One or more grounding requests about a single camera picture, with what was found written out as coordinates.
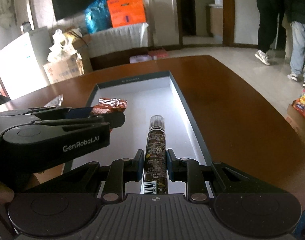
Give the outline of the black tube snack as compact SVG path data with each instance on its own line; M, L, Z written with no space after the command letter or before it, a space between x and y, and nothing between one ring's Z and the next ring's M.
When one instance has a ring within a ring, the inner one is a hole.
M140 192L168 194L165 119L161 115L150 119Z

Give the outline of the red snack packet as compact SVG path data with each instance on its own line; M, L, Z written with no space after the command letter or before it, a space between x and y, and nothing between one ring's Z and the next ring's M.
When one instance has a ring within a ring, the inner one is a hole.
M95 115L102 115L114 112L124 112L127 108L127 101L124 99L100 98L91 112Z

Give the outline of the box of snacks on floor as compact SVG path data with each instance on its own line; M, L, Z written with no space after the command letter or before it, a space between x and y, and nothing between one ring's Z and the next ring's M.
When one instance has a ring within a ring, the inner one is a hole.
M286 120L305 143L305 89L288 106Z

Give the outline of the white chest freezer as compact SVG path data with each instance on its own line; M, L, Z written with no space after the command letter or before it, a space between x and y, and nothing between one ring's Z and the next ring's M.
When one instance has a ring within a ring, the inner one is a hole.
M11 100L50 85L43 65L52 42L47 27L29 31L0 50L0 78Z

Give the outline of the grey shallow box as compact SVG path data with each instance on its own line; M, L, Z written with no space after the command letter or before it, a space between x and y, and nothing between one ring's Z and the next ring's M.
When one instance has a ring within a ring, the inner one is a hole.
M194 159L201 165L211 164L206 143L170 72L135 76L130 82L98 83L86 105L94 106L100 98L125 99L125 123L112 130L107 147L69 161L64 172L90 161L107 166L117 159L133 158L138 150L146 149L150 119L154 115L164 117L166 148L171 148L177 158Z

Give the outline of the brown cardboard box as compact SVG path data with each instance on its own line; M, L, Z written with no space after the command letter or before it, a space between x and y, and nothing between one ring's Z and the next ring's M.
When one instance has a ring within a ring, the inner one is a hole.
M43 65L50 84L55 84L84 75L84 68L79 54L71 55L57 62Z

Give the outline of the small box with tape rolls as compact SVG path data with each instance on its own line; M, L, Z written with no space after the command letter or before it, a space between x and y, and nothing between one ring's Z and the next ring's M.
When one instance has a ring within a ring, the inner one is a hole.
M53 45L49 48L48 62L66 59L78 53L78 49L87 46L91 41L89 34L82 35L80 29L71 29L63 32L57 29L53 34Z

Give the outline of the purple detergent bottle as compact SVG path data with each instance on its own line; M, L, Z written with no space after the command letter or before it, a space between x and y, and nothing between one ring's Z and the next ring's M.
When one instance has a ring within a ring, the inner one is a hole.
M151 61L153 57L150 55L136 55L136 56L131 56L129 58L130 63L140 63L140 62L146 62L146 61Z

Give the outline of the white curtain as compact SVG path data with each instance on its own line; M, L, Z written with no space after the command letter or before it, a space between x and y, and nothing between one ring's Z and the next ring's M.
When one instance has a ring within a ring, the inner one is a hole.
M14 20L14 0L0 0L0 26L4 29L10 29Z

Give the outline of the white cloth covered cabinet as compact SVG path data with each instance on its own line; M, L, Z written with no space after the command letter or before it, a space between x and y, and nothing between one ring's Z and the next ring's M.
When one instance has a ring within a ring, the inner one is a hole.
M90 58L148 46L148 23L110 28L90 35Z

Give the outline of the blue plastic bag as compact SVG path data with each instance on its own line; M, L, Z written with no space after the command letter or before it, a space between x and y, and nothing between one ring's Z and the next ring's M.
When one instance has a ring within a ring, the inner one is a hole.
M112 28L107 0L95 0L85 10L85 22L89 34Z

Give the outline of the orange cardboard box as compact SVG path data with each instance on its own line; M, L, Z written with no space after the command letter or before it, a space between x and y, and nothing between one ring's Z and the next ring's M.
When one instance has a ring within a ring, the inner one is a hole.
M108 0L107 5L114 28L146 22L143 0Z

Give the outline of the person in white hoodie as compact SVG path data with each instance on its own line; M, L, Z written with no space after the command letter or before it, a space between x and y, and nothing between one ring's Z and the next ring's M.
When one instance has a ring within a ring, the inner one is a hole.
M283 0L256 0L259 11L258 50L255 57L269 66L268 51L277 35L278 15L284 12Z

